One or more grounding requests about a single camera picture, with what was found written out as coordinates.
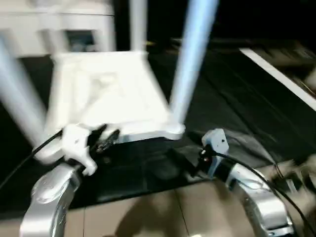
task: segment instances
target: tile floor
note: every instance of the tile floor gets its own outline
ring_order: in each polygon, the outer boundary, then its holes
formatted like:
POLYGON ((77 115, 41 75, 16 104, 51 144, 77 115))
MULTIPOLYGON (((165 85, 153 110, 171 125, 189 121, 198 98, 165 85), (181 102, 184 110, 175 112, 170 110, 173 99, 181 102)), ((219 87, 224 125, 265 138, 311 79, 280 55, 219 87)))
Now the tile floor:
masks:
MULTIPOLYGON (((303 211, 310 209, 311 196, 295 198, 303 211)), ((300 222, 295 214, 294 220, 300 222)), ((20 222, 2 221, 0 237, 17 237, 20 222)), ((213 181, 69 211, 65 236, 253 237, 254 233, 237 198, 213 181)))

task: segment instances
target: white cabinet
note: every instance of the white cabinet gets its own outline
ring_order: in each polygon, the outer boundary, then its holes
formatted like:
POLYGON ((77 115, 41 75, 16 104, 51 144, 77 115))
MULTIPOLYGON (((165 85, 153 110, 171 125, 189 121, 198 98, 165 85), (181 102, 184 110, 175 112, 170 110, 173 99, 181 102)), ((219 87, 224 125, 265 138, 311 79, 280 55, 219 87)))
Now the white cabinet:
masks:
POLYGON ((38 12, 26 0, 4 0, 0 34, 18 57, 69 51, 66 31, 90 31, 97 51, 115 51, 113 9, 109 1, 78 0, 58 14, 38 12))
POLYGON ((36 14, 0 15, 0 34, 15 56, 47 54, 36 14))

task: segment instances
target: black tablecloth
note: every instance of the black tablecloth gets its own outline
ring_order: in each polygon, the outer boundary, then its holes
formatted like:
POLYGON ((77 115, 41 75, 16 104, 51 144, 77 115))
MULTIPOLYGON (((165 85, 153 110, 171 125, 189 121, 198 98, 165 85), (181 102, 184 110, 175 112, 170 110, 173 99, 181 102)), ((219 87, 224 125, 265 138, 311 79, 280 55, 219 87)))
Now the black tablecloth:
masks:
MULTIPOLYGON (((166 95, 171 94, 176 54, 148 57, 166 95)), ((53 63, 49 56, 23 58, 39 96, 47 106, 53 63)), ((1 107, 2 172, 4 179, 31 151, 19 129, 1 107)), ((315 112, 291 91, 240 52, 208 52, 185 121, 186 133, 179 141, 163 138, 119 144, 109 150, 107 160, 84 180, 72 208, 158 192, 200 181, 188 175, 198 157, 197 134, 224 128, 256 138, 278 161, 304 159, 316 150, 315 112)), ((234 153, 254 167, 269 161, 234 153)), ((29 161, 0 191, 0 218, 20 216, 30 203, 30 190, 52 166, 29 161)))

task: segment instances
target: silver robot arm segment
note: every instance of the silver robot arm segment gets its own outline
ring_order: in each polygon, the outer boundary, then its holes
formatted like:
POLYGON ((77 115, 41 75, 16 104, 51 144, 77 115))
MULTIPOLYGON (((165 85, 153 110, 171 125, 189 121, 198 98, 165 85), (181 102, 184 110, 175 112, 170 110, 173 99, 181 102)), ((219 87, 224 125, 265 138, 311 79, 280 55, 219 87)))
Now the silver robot arm segment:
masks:
POLYGON ((227 158, 213 156, 213 151, 225 154, 227 139, 222 129, 212 130, 203 137, 203 150, 195 173, 205 172, 218 178, 239 198, 253 230, 258 237, 295 236, 293 224, 284 203, 257 175, 227 158))
POLYGON ((66 213, 79 185, 76 170, 65 163, 42 176, 33 187, 20 237, 63 237, 66 213))

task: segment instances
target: black cable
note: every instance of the black cable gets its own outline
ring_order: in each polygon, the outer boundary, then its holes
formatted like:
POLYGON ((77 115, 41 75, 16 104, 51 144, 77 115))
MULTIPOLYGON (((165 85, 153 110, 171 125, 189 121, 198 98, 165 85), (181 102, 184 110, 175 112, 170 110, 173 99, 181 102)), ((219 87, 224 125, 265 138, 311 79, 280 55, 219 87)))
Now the black cable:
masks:
POLYGON ((301 209, 295 204, 295 202, 281 189, 279 189, 276 185, 274 185, 273 183, 269 182, 268 180, 266 180, 258 171, 256 171, 255 169, 253 169, 252 167, 250 167, 249 165, 247 165, 246 163, 237 160, 234 157, 222 154, 222 153, 218 153, 216 151, 213 151, 214 156, 219 156, 219 157, 223 157, 226 159, 229 159, 233 162, 236 162, 238 164, 241 164, 242 166, 244 166, 245 168, 247 168, 248 170, 250 170, 252 173, 254 173, 256 176, 258 176, 265 184, 268 185, 268 187, 271 189, 271 191, 279 198, 279 195, 277 193, 277 191, 297 210, 297 212, 300 214, 304 224, 310 229, 310 231, 312 232, 312 234, 316 237, 316 232, 313 230, 312 225, 309 223, 309 221, 306 219, 306 217, 304 216, 304 214, 302 213, 301 209))
POLYGON ((45 142, 43 142, 40 146, 38 146, 36 149, 34 149, 30 155, 28 155, 24 160, 22 160, 9 175, 4 179, 4 181, 0 184, 0 190, 3 188, 3 186, 9 181, 9 179, 18 171, 19 168, 21 168, 25 162, 27 162, 29 159, 31 159, 37 152, 39 152, 44 146, 46 146, 48 143, 50 143, 52 140, 54 140, 56 137, 59 137, 62 135, 62 130, 57 132, 56 134, 52 135, 50 138, 48 138, 45 142))

